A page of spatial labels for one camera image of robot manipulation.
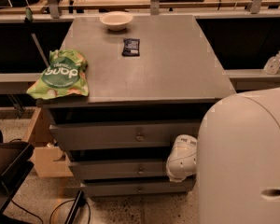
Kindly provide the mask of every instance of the floor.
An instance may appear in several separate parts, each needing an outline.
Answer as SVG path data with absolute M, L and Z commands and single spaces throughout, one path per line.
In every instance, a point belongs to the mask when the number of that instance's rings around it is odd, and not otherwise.
M 0 108 L 0 129 L 5 142 L 21 139 L 33 114 L 26 108 L 18 119 L 13 108 Z M 64 223 L 78 192 L 79 182 L 73 177 L 39 178 L 33 170 L 25 179 L 14 201 L 40 216 L 43 223 Z M 146 196 L 122 196 L 87 198 L 91 208 L 90 224 L 197 224 L 197 184 L 188 194 L 165 194 Z M 36 217 L 20 210 L 11 203 L 5 214 L 30 223 L 41 223 Z M 77 213 L 74 223 L 88 223 L 89 209 L 84 205 Z

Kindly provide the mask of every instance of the soap dispenser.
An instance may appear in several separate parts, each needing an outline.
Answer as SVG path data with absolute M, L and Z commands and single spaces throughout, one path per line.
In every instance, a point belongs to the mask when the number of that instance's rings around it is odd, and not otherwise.
M 265 64 L 263 70 L 265 73 L 269 75 L 275 75 L 277 74 L 278 70 L 280 68 L 280 50 L 278 51 L 278 54 L 275 56 L 272 56 L 268 62 Z

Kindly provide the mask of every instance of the green snack bag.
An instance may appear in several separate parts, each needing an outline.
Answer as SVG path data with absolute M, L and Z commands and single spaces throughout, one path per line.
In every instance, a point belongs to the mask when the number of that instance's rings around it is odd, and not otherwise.
M 74 49 L 55 50 L 49 53 L 49 67 L 43 71 L 27 93 L 35 99 L 44 100 L 66 95 L 89 94 L 85 78 L 87 61 Z

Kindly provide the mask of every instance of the white bowl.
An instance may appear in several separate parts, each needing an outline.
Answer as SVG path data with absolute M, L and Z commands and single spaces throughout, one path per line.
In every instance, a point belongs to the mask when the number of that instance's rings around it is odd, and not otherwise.
M 102 24 L 111 31 L 121 31 L 127 27 L 127 24 L 131 22 L 133 15 L 123 11 L 111 11 L 100 17 Z

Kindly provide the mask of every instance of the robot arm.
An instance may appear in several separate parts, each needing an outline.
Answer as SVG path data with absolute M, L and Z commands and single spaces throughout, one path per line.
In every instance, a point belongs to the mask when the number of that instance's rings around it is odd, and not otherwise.
M 166 164 L 171 182 L 182 182 L 187 176 L 196 174 L 196 149 L 196 138 L 185 134 L 176 138 Z

